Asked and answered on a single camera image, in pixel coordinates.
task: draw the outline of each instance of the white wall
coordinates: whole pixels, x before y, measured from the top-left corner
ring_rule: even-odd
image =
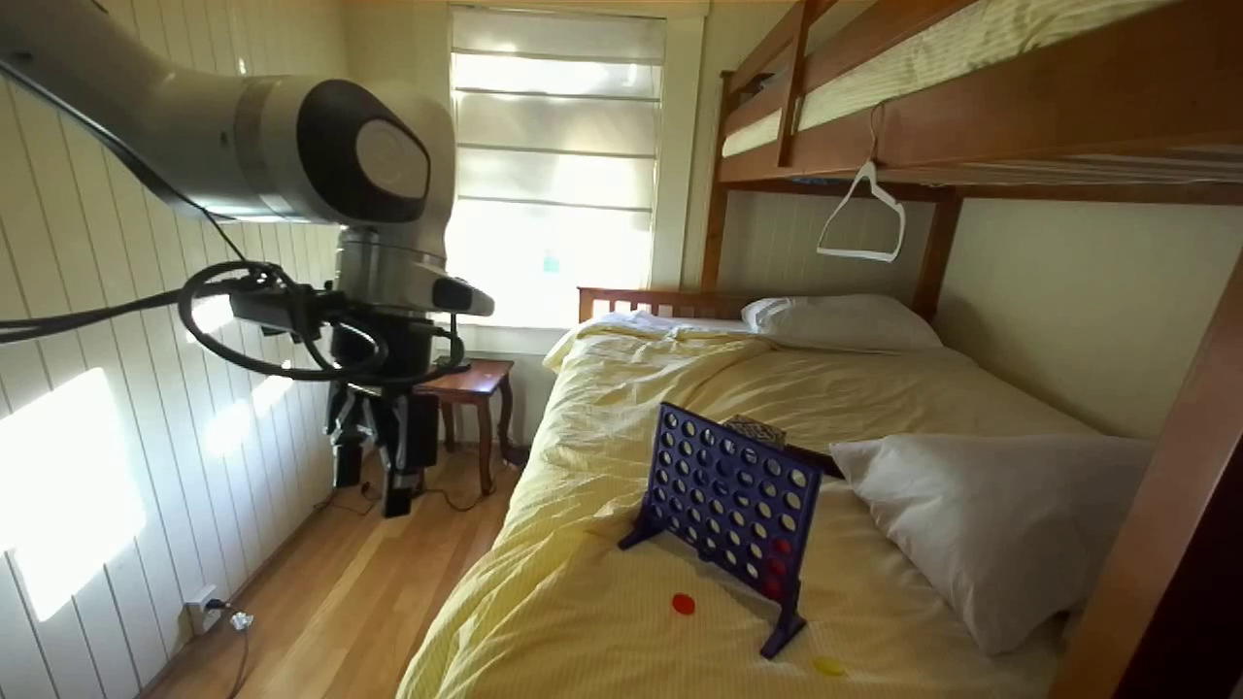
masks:
[[[969,204],[941,329],[1016,386],[1158,434],[1243,249],[1243,208]]]
[[[912,301],[933,208],[906,204],[906,245],[894,266],[820,258],[820,245],[894,249],[899,217],[854,200],[824,235],[841,200],[730,193],[724,289],[730,292],[882,292]]]
[[[104,10],[188,65],[346,70],[336,0]],[[231,230],[258,261],[332,278],[323,230]],[[227,249],[201,221],[157,204],[77,125],[0,85],[0,320],[168,292],[208,261]],[[0,697],[138,697],[181,644],[182,600],[238,596],[328,499],[320,429],[320,390],[282,393],[208,356],[171,310],[0,345]],[[64,605],[38,561],[82,565]]]
[[[346,6],[344,29],[355,82],[450,101],[450,0]]]

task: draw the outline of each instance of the white pillow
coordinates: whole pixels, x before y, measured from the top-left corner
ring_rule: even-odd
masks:
[[[651,314],[651,310],[616,310],[616,314],[597,314],[588,320],[582,329],[634,329],[634,333],[674,333],[674,329],[687,329],[687,333],[750,333],[746,324],[740,320],[674,320],[674,314]]]
[[[891,296],[790,296],[742,309],[755,333],[803,350],[941,350],[935,329]]]
[[[992,657],[1086,605],[1152,446],[1111,434],[891,434],[831,457]]]

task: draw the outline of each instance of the bed mattress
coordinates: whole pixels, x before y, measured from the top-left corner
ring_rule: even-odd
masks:
[[[669,536],[617,552],[653,457],[657,403],[783,422],[824,451],[894,432],[1089,432],[954,350],[814,355],[714,329],[588,327],[559,372],[493,552],[458,583],[401,697],[1044,697],[1062,631],[976,654],[933,587],[828,481],[814,521],[809,631],[761,661],[776,605]]]
[[[1168,0],[976,0],[803,99],[801,133],[903,95],[1055,47]],[[726,136],[724,157],[776,139],[783,114]]]

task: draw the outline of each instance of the white hanger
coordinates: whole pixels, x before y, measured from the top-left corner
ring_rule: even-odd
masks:
[[[849,204],[854,200],[859,183],[865,178],[865,193],[875,204],[882,204],[894,217],[899,217],[899,237],[894,237],[894,249],[841,249],[841,245],[828,245],[828,230],[831,221],[849,211]],[[880,162],[875,161],[864,161],[854,183],[849,187],[849,193],[841,200],[841,208],[828,214],[828,221],[820,227],[820,240],[816,240],[816,258],[842,258],[842,261],[880,261],[880,266],[894,266],[903,258],[903,245],[906,245],[906,208],[882,187],[880,178]]]

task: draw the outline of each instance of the window blind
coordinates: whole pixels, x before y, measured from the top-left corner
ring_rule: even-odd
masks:
[[[499,324],[566,327],[574,283],[651,283],[665,19],[458,10],[450,271]]]

